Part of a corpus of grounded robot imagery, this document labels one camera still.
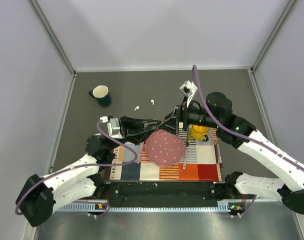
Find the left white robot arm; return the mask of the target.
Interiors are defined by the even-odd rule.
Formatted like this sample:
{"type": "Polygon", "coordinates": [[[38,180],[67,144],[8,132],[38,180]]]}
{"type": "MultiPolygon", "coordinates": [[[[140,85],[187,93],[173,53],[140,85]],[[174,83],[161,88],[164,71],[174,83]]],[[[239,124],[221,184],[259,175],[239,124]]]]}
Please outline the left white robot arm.
{"type": "Polygon", "coordinates": [[[114,149],[122,146],[133,158],[137,153],[126,143],[139,145],[159,129],[160,120],[113,118],[103,116],[97,123],[98,134],[86,141],[86,153],[79,160],[48,175],[34,174],[25,182],[16,199],[15,214],[24,216],[33,227],[46,222],[61,207],[87,197],[100,198],[105,186],[100,183],[98,173],[102,168],[114,166],[114,149]]]}

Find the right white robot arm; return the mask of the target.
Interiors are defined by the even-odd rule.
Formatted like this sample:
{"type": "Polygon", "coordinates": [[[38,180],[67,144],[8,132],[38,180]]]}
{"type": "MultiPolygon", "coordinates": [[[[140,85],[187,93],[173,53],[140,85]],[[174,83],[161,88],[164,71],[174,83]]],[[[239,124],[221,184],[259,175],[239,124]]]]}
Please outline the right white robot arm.
{"type": "Polygon", "coordinates": [[[231,198],[240,194],[257,195],[283,203],[288,209],[304,215],[304,164],[270,142],[253,124],[232,112],[232,102],[221,92],[212,92],[204,106],[183,102],[164,118],[159,129],[177,134],[179,123],[216,129],[223,142],[257,160],[276,175],[256,177],[233,172],[226,178],[225,192],[231,198]]]}

